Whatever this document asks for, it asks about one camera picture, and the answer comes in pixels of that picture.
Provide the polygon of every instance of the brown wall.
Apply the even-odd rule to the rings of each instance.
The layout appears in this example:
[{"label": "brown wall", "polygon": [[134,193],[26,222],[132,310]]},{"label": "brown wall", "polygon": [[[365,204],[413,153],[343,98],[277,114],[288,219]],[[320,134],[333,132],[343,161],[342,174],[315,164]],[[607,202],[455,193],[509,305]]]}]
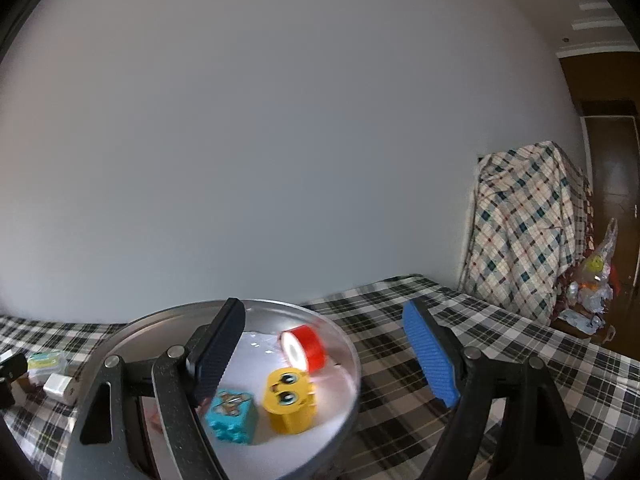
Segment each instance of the brown wall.
[{"label": "brown wall", "polygon": [[560,60],[574,102],[631,99],[640,110],[640,52],[603,52]]}]

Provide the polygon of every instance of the ceiling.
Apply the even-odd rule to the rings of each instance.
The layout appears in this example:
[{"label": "ceiling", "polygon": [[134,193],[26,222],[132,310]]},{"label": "ceiling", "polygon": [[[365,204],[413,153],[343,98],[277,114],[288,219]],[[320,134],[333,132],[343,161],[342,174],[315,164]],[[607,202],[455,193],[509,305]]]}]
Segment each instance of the ceiling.
[{"label": "ceiling", "polygon": [[511,0],[558,57],[638,47],[606,0]]}]

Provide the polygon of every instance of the black and white plaid fabric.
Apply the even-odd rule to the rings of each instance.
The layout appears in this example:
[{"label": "black and white plaid fabric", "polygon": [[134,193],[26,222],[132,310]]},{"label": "black and white plaid fabric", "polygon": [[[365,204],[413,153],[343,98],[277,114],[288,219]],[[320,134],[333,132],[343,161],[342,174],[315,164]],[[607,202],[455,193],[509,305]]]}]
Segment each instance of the black and white plaid fabric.
[{"label": "black and white plaid fabric", "polygon": [[[306,304],[349,334],[362,362],[358,432],[341,478],[415,479],[442,434],[448,411],[433,398],[402,330],[402,305],[413,298],[424,298],[440,324],[449,326],[464,345],[478,346],[490,358],[520,362],[539,354],[571,416],[586,478],[606,477],[633,434],[640,431],[640,363],[412,275]],[[0,325],[0,349],[66,348],[78,364],[118,328],[2,317]],[[488,471],[503,407],[500,400],[494,402],[471,478],[484,478]],[[57,479],[62,468],[61,443],[72,429],[74,411],[38,397],[24,408],[9,410],[5,419],[43,477]]]}]

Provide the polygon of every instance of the silver screw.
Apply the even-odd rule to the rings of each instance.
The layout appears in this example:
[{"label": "silver screw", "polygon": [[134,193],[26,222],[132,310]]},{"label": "silver screw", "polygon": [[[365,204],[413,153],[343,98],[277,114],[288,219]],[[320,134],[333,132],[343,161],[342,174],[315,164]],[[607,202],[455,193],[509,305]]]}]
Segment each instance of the silver screw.
[{"label": "silver screw", "polygon": [[178,357],[180,357],[182,354],[184,354],[184,346],[182,345],[173,345],[171,348],[169,348],[166,351],[166,354],[171,358],[171,359],[177,359]]},{"label": "silver screw", "polygon": [[545,367],[545,362],[537,356],[533,356],[529,359],[529,366],[531,368],[535,368],[536,370],[542,370]]},{"label": "silver screw", "polygon": [[104,365],[107,368],[113,368],[120,362],[120,358],[117,355],[110,355],[104,360]]},{"label": "silver screw", "polygon": [[465,346],[465,349],[462,352],[467,359],[471,359],[472,361],[482,357],[482,352],[475,346]]}]

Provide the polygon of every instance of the yellow toy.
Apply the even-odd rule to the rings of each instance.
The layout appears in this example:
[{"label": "yellow toy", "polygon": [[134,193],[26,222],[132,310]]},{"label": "yellow toy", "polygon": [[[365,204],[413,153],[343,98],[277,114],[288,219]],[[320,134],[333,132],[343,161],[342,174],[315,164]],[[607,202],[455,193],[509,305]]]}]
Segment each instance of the yellow toy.
[{"label": "yellow toy", "polygon": [[269,374],[262,401],[277,433],[302,433],[316,414],[316,396],[309,374],[297,368],[280,368]]}]

